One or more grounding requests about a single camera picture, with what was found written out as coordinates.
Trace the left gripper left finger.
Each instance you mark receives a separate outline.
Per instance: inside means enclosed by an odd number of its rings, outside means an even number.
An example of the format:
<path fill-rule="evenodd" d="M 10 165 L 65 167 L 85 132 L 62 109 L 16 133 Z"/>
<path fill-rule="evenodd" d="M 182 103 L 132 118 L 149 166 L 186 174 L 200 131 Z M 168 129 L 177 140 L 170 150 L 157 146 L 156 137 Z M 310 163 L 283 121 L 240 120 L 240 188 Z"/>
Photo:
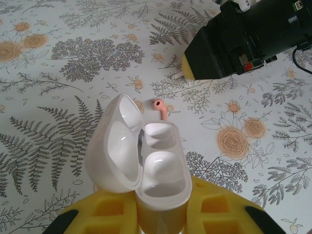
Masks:
<path fill-rule="evenodd" d="M 99 190 L 65 208 L 48 226 L 49 234 L 138 234 L 134 192 Z"/>

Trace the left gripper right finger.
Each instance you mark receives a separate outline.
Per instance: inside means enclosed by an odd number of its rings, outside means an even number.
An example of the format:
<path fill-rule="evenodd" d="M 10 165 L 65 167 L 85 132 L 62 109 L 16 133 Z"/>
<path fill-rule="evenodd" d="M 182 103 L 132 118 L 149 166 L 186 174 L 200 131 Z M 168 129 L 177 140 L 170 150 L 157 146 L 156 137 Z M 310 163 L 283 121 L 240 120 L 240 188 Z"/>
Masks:
<path fill-rule="evenodd" d="M 284 234 L 263 208 L 242 196 L 192 176 L 187 234 Z"/>

